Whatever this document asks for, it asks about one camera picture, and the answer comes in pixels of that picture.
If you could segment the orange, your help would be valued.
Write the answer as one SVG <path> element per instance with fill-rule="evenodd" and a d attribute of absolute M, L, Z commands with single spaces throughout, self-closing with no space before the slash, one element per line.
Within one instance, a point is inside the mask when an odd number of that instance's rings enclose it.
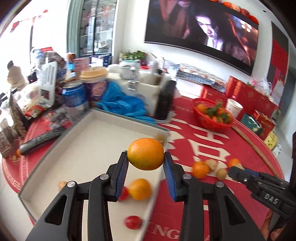
<path fill-rule="evenodd" d="M 128 192 L 132 199 L 143 201 L 148 199 L 152 194 L 152 188 L 148 180 L 136 179 L 128 187 Z"/>
<path fill-rule="evenodd" d="M 162 165 L 164 148 L 159 141 L 153 138 L 140 138 L 128 147 L 127 158 L 135 168 L 152 171 Z"/>

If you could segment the red cherry tomato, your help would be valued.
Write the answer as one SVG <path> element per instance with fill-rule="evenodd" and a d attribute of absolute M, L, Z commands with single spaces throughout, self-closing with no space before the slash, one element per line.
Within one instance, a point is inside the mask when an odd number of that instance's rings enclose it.
<path fill-rule="evenodd" d="M 123 187 L 122 192 L 121 192 L 121 196 L 119 197 L 119 201 L 125 201 L 126 199 L 128 199 L 129 197 L 129 191 L 127 187 Z"/>

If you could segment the tan walnut right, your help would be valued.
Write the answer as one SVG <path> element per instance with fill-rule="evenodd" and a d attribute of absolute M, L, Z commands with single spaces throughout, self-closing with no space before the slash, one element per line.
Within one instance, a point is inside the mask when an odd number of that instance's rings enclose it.
<path fill-rule="evenodd" d="M 218 162 L 213 159 L 208 159 L 205 161 L 207 166 L 209 167 L 210 172 L 214 172 L 217 168 Z"/>

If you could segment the tan walnut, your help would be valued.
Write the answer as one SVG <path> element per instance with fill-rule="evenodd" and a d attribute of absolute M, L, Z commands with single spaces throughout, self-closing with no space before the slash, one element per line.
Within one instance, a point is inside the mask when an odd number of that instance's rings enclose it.
<path fill-rule="evenodd" d="M 205 161 L 207 166 L 209 167 L 210 172 L 214 172 L 217 168 L 218 162 L 213 159 L 208 159 Z"/>
<path fill-rule="evenodd" d="M 154 137 L 155 140 L 157 140 L 159 143 L 161 143 L 162 146 L 164 146 L 165 144 L 165 141 L 166 141 L 166 137 L 162 134 L 157 134 L 155 137 Z"/>

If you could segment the walnut in tray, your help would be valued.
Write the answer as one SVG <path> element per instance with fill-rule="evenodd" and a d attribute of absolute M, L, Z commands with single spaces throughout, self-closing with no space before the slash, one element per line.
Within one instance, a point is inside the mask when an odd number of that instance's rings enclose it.
<path fill-rule="evenodd" d="M 61 191 L 65 185 L 67 185 L 66 181 L 60 181 L 58 183 L 58 190 Z"/>

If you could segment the yellow box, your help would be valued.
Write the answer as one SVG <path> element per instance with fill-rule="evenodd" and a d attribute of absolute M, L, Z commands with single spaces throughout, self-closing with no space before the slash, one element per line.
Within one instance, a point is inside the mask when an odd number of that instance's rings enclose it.
<path fill-rule="evenodd" d="M 278 143 L 278 137 L 275 135 L 273 131 L 271 131 L 264 140 L 264 143 L 272 151 Z"/>

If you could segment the long wooden back scratcher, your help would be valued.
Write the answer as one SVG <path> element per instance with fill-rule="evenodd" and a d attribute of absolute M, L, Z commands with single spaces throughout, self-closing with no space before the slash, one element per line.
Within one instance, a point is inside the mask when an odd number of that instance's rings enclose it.
<path fill-rule="evenodd" d="M 279 174 L 277 173 L 274 166 L 271 164 L 269 159 L 263 154 L 263 152 L 247 137 L 238 127 L 232 126 L 232 129 L 241 137 L 245 142 L 247 142 L 252 149 L 260 156 L 260 158 L 265 162 L 265 164 L 268 166 L 268 168 L 271 170 L 271 172 L 276 176 L 277 178 L 280 178 Z"/>

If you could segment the red gift bag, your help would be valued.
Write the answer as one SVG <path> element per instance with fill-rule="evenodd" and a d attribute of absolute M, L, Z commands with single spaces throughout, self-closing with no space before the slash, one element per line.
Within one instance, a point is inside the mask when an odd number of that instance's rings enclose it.
<path fill-rule="evenodd" d="M 259 137 L 264 141 L 269 133 L 274 129 L 276 123 L 268 116 L 257 110 L 253 113 L 252 116 L 259 124 L 261 124 L 262 132 L 259 134 Z"/>

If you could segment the tan walnut left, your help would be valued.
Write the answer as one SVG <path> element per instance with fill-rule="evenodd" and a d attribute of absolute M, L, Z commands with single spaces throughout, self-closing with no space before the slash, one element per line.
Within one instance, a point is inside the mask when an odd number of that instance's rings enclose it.
<path fill-rule="evenodd" d="M 165 141 L 166 141 L 166 137 L 162 134 L 157 134 L 155 137 L 154 137 L 155 140 L 157 140 L 159 143 L 161 143 L 162 146 L 164 146 L 165 144 Z"/>

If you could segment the grey white tray box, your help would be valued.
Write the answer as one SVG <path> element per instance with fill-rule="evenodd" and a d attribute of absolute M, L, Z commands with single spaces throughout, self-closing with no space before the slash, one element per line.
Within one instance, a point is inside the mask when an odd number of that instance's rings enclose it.
<path fill-rule="evenodd" d="M 153 138 L 157 134 L 168 137 L 166 128 L 127 118 L 103 110 L 88 111 L 50 147 L 42 160 L 31 172 L 19 193 L 19 198 L 29 215 L 37 221 L 60 192 L 60 181 L 90 182 L 105 174 L 110 165 L 118 162 L 122 152 L 140 138 Z M 149 181 L 152 194 L 143 201 L 129 195 L 125 201 L 109 202 L 108 211 L 112 240 L 142 240 L 154 207 L 163 168 L 142 171 L 130 162 L 125 178 L 125 187 L 136 179 Z M 87 237 L 88 201 L 84 201 L 82 240 Z M 139 216 L 142 226 L 130 230 L 124 224 L 128 216 Z"/>

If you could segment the black remote control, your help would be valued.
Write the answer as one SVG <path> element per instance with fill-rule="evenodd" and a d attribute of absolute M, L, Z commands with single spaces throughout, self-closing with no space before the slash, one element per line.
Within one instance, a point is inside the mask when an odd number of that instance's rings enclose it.
<path fill-rule="evenodd" d="M 46 144 L 47 142 L 52 140 L 56 140 L 57 138 L 62 136 L 64 133 L 66 133 L 67 130 L 68 128 L 61 126 L 54 130 L 38 135 L 37 137 L 32 138 L 27 142 L 22 143 L 20 145 L 20 154 L 22 156 L 28 155 L 34 149 L 41 147 L 43 144 Z"/>

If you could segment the red gift box stack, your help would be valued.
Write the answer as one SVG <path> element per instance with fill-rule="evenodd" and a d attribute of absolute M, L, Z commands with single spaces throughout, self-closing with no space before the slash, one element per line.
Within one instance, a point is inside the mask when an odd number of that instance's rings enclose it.
<path fill-rule="evenodd" d="M 230 98 L 243 106 L 243 113 L 253 114 L 257 110 L 268 117 L 271 117 L 278 108 L 268 97 L 233 76 L 228 79 L 226 93 L 204 85 L 200 97 L 213 102 L 221 102 L 223 107 L 226 107 L 227 99 Z"/>

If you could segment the black radio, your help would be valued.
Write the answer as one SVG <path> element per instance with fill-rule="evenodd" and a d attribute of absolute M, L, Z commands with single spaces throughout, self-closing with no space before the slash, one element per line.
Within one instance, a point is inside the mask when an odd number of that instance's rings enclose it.
<path fill-rule="evenodd" d="M 176 81 L 167 81 L 159 92 L 156 112 L 154 117 L 156 120 L 166 120 L 173 103 Z"/>

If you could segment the blue can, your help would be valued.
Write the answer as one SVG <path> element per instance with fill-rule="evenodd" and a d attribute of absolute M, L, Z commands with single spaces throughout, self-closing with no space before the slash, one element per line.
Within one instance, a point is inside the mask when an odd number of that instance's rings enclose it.
<path fill-rule="evenodd" d="M 80 80 L 68 82 L 63 86 L 62 96 L 70 120 L 77 122 L 89 108 L 84 83 Z"/>

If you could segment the potted green plant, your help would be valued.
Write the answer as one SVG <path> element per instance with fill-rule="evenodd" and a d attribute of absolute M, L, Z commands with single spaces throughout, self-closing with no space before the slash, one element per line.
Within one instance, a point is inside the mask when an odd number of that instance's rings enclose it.
<path fill-rule="evenodd" d="M 139 60 L 141 66 L 147 65 L 147 57 L 148 57 L 148 53 L 142 52 L 139 50 L 136 52 L 125 52 L 125 53 L 119 54 L 119 60 L 121 60 L 121 61 L 123 61 L 123 60 L 131 60 L 131 61 Z"/>

